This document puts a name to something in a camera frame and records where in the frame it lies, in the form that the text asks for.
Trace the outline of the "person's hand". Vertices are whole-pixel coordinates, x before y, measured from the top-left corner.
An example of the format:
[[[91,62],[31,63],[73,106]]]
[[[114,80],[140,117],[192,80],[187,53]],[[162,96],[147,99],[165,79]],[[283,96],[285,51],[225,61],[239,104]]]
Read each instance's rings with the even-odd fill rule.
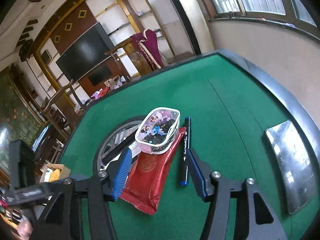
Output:
[[[31,233],[33,231],[33,226],[29,220],[25,220],[18,224],[17,232],[21,240],[29,240]]]

